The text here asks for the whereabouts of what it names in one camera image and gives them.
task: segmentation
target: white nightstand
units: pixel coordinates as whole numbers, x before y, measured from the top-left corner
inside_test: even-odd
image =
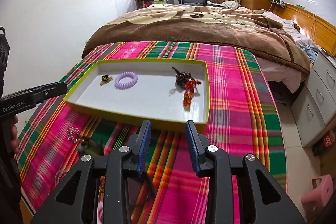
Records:
[[[291,109],[302,147],[313,145],[336,114],[336,62],[321,52]]]

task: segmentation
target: silver screw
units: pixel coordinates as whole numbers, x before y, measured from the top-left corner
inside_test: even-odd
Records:
[[[124,145],[124,146],[122,146],[122,147],[119,148],[119,151],[123,152],[123,153],[128,152],[129,151],[129,147],[126,146],[126,145]]]
[[[82,156],[82,161],[89,161],[91,159],[91,156],[90,155],[84,155]]]
[[[208,146],[208,150],[209,150],[210,152],[216,152],[216,151],[218,150],[218,147],[215,146],[215,145],[209,145],[209,146]]]
[[[255,155],[253,155],[253,154],[247,154],[247,155],[246,155],[246,158],[247,158],[249,161],[254,161],[254,160],[255,160]]]

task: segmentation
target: plaid tablecloth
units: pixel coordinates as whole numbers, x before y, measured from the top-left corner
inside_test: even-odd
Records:
[[[204,60],[209,70],[210,116],[206,136],[211,144],[243,156],[255,154],[285,189],[286,158],[277,109],[254,56],[234,47],[186,42],[121,42],[98,46],[61,81],[69,89],[97,60],[125,58],[181,58]],[[127,142],[137,127],[74,112],[63,96],[36,110],[21,134],[17,155],[22,189],[37,210],[54,188],[58,170],[77,160],[76,145],[68,140],[69,126],[103,142],[104,153]],[[195,176],[183,134],[153,132],[146,169],[156,196],[136,208],[133,223],[204,223],[208,179]],[[235,220],[239,203],[234,178]],[[145,197],[140,193],[138,200]]]

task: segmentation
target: patterned blanket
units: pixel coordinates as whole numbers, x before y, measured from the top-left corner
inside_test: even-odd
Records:
[[[285,189],[286,158],[273,97],[255,57],[248,51],[187,42],[122,42],[98,46],[62,81],[71,88],[97,60],[181,58],[206,61],[210,83],[210,115],[206,136],[230,154],[255,154]],[[59,170],[78,160],[68,140],[69,126],[104,144],[104,153],[125,144],[138,128],[74,112],[63,96],[41,104],[20,137],[17,155],[22,189],[37,210],[55,186]],[[132,223],[204,223],[208,183],[195,176],[183,134],[153,131],[146,170],[153,180],[154,199],[136,207]],[[235,220],[239,222],[234,182]],[[145,199],[141,192],[138,200]]]
[[[84,58],[98,45],[124,41],[190,41],[243,48],[255,56],[308,76],[310,60],[281,23],[251,10],[154,4],[127,13],[98,29]]]

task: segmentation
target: drawer handle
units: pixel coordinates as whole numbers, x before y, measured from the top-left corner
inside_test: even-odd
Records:
[[[330,76],[330,78],[335,82],[335,79],[330,75],[330,73],[327,71],[327,74]]]
[[[309,109],[309,111],[310,111],[310,113],[311,113],[311,117],[313,118],[314,113],[312,113],[312,111],[310,110],[309,104],[308,104],[308,109]]]
[[[323,97],[322,93],[319,91],[319,88],[317,88],[316,91],[318,91],[319,94],[321,95],[321,97],[322,97],[322,102],[323,102],[323,101],[324,101],[324,97]]]

